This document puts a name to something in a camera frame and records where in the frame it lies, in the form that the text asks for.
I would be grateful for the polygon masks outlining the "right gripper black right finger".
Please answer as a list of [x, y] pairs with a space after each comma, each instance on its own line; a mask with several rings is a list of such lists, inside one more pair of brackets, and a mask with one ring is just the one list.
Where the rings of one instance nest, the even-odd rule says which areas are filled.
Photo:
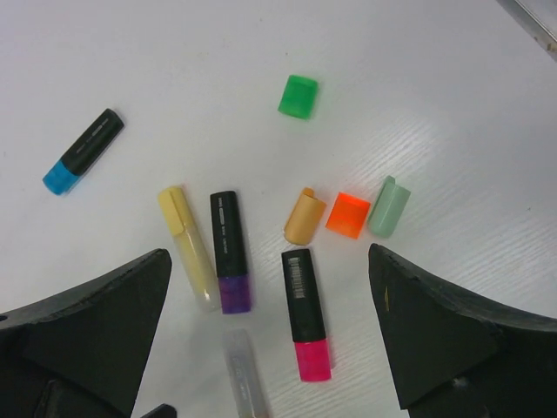
[[411, 417], [554, 417], [556, 320], [503, 305], [369, 248], [372, 299]]

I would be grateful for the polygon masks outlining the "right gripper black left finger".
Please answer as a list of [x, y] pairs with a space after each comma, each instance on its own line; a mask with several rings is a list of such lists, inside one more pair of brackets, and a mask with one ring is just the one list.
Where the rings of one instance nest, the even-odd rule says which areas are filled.
[[129, 417], [171, 276], [156, 249], [1, 315], [3, 417]]

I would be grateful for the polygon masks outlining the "orange pastel highlighter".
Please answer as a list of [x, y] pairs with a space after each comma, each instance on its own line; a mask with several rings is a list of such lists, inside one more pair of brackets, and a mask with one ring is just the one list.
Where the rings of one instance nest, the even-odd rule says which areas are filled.
[[223, 348], [238, 416], [270, 417], [247, 331], [236, 329], [225, 332]]

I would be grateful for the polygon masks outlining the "peach highlighter cap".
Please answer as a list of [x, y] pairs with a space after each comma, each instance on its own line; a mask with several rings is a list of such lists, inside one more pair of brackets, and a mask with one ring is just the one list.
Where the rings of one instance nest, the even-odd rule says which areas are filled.
[[286, 221], [285, 239], [296, 246], [308, 245], [318, 229], [325, 209], [326, 202], [316, 198], [312, 188], [304, 188]]

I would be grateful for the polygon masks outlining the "green highlighter cap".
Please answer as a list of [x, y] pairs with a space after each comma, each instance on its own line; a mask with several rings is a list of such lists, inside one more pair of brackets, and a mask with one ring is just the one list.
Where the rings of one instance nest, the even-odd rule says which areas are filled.
[[308, 120], [312, 115], [319, 83], [300, 75], [290, 75], [286, 81], [278, 111], [286, 116]]

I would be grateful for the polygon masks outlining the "mint highlighter cap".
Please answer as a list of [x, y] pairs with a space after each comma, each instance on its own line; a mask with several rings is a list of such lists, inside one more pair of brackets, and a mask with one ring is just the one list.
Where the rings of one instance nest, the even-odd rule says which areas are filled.
[[411, 192], [398, 185], [396, 179], [387, 176], [367, 220], [370, 232], [381, 238], [389, 238], [406, 208]]

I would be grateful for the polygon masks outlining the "purple highlighter black body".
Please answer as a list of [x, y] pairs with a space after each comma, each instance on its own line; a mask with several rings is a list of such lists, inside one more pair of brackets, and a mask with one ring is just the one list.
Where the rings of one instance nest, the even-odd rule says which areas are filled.
[[251, 282], [238, 196], [234, 191], [213, 193], [210, 207], [222, 313], [248, 313], [252, 310]]

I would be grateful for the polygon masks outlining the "orange highlighter cap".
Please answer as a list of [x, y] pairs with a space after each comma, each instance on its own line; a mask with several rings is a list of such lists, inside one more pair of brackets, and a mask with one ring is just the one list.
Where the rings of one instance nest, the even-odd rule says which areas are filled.
[[350, 239], [357, 239], [365, 224], [371, 203], [340, 192], [325, 223], [325, 228]]

